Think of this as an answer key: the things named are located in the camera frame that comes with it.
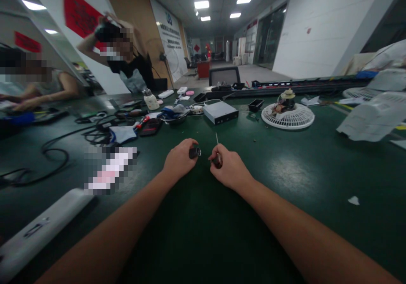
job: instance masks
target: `poster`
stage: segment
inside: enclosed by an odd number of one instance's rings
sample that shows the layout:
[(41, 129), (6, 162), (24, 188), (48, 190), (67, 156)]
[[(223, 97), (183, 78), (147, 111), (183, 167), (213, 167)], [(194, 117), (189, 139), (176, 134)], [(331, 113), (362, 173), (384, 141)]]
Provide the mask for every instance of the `poster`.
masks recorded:
[(151, 0), (152, 11), (155, 16), (159, 35), (168, 59), (173, 81), (187, 73), (185, 53), (181, 39), (178, 19), (165, 10), (156, 0)]
[[(85, 0), (63, 0), (66, 26), (81, 37), (87, 37), (99, 24), (103, 16)], [(97, 42), (96, 48), (103, 49), (103, 44)]]
[(14, 31), (14, 43), (16, 46), (24, 48), (25, 50), (31, 52), (41, 52), (41, 43), (30, 39), (28, 36), (25, 36), (17, 31)]

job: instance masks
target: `doorway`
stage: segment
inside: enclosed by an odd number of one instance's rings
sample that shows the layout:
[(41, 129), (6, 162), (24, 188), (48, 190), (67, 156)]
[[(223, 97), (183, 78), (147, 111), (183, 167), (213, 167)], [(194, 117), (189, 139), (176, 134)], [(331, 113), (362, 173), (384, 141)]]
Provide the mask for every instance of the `doorway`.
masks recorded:
[(254, 64), (269, 69), (274, 67), (287, 7), (284, 4), (259, 21)]

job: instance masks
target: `hand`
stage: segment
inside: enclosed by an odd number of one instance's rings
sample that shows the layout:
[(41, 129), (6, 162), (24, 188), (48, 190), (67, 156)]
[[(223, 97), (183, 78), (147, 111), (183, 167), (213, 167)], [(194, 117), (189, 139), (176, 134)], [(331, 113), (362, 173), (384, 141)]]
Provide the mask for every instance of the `hand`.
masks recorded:
[(18, 106), (13, 108), (14, 111), (30, 111), (42, 104), (42, 98), (36, 97), (21, 102)]
[(110, 17), (113, 21), (115, 21), (117, 24), (123, 26), (124, 28), (127, 28), (131, 31), (131, 33), (134, 33), (136, 35), (140, 34), (140, 30), (138, 29), (138, 27), (136, 27), (133, 24), (130, 24), (129, 22), (123, 21), (121, 19), (119, 19), (117, 16), (115, 16), (114, 14), (110, 13), (110, 12), (105, 12), (104, 14), (106, 14), (107, 17)]
[(222, 167), (217, 169), (214, 163), (211, 163), (210, 172), (216, 177), (224, 186), (236, 189), (241, 185), (246, 185), (254, 181), (251, 173), (245, 167), (240, 156), (236, 152), (230, 152), (222, 144), (214, 147), (209, 160), (213, 160), (220, 153), (222, 157)]
[(189, 150), (194, 144), (199, 143), (195, 139), (185, 139), (169, 152), (162, 170), (167, 177), (178, 181), (193, 169), (198, 158), (190, 159)]

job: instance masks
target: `table surface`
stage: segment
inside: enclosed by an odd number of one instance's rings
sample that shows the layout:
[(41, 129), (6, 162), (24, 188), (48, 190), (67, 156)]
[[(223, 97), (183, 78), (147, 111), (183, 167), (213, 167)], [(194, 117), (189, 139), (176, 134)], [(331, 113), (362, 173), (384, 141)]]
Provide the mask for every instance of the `table surface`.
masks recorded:
[[(130, 94), (100, 96), (65, 105), (80, 108), (85, 113), (102, 109), (114, 111), (108, 102), (110, 98), (119, 104), (134, 99)], [(165, 99), (165, 104), (172, 105), (175, 98), (176, 95), (172, 95)], [(119, 190), (90, 202), (12, 283), (30, 283), (37, 279), (148, 184), (162, 169), (170, 149), (185, 138), (199, 142), (202, 156), (164, 199), (120, 280), (124, 283), (163, 283), (168, 278), (202, 283), (213, 280), (230, 283), (303, 281), (253, 209), (209, 172), (207, 158), (216, 145), (215, 132), (219, 142), (240, 154), (258, 181), (406, 281), (405, 151), (388, 142), (393, 139), (390, 135), (377, 143), (355, 142), (339, 135), (336, 128), (346, 115), (328, 106), (311, 108), (315, 122), (305, 130), (269, 127), (261, 119), (250, 117), (247, 105), (252, 100), (254, 98), (227, 100), (240, 111), (236, 120), (214, 126), (205, 116), (188, 117), (181, 125), (163, 125), (157, 135), (125, 145), (135, 146), (141, 153)], [(276, 97), (265, 98), (264, 107), (275, 100)], [(0, 141), (0, 173), (21, 167), (36, 170), (38, 175), (49, 172), (58, 161), (45, 160), (40, 146), (85, 126), (75, 124), (74, 118), (69, 116), (48, 126), (26, 128)], [(0, 232), (5, 240), (70, 189), (83, 187), (92, 171), (100, 166), (101, 161), (92, 159), (91, 146), (80, 133), (60, 140), (54, 147), (69, 151), (68, 169), (36, 185), (0, 190)], [(360, 206), (347, 202), (352, 196), (359, 198)]]

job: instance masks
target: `white power strip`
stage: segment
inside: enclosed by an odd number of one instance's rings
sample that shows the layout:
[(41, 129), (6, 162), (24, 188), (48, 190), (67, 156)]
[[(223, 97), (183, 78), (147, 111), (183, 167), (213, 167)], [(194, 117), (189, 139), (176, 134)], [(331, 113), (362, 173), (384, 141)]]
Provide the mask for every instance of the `white power strip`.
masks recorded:
[(8, 283), (93, 198), (72, 189), (0, 248), (0, 282)]

